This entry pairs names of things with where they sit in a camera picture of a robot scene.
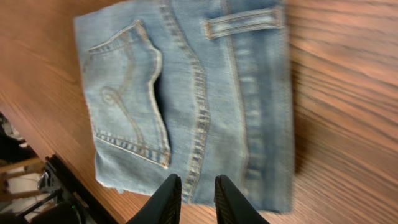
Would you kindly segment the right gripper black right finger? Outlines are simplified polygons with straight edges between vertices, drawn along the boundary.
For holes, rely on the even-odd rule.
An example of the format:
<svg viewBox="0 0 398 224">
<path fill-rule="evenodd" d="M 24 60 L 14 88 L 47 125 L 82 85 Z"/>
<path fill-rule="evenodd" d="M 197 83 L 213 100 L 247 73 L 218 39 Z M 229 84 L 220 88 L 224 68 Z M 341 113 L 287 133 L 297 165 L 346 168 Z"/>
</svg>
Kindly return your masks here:
<svg viewBox="0 0 398 224">
<path fill-rule="evenodd" d="M 217 224 L 269 224 L 226 175 L 215 179 Z"/>
</svg>

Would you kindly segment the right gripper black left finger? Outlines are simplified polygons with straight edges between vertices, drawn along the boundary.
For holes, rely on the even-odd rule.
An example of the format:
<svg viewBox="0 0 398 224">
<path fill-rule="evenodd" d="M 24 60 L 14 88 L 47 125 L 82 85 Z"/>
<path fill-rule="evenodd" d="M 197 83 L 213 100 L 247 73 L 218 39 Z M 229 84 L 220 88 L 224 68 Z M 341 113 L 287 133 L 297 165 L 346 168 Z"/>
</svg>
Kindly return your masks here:
<svg viewBox="0 0 398 224">
<path fill-rule="evenodd" d="M 181 178 L 169 175 L 147 203 L 126 224 L 179 224 Z"/>
</svg>

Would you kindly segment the blue denim jeans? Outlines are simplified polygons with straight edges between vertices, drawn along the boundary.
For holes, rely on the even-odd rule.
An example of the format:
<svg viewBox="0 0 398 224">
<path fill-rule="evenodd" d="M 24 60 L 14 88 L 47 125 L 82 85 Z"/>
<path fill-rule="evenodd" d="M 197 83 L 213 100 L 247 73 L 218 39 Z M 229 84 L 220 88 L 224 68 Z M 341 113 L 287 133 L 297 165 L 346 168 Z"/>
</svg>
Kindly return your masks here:
<svg viewBox="0 0 398 224">
<path fill-rule="evenodd" d="M 228 176 L 257 210 L 292 208 L 285 3 L 124 1 L 74 20 L 96 180 L 152 195 L 170 175 L 211 205 Z"/>
</svg>

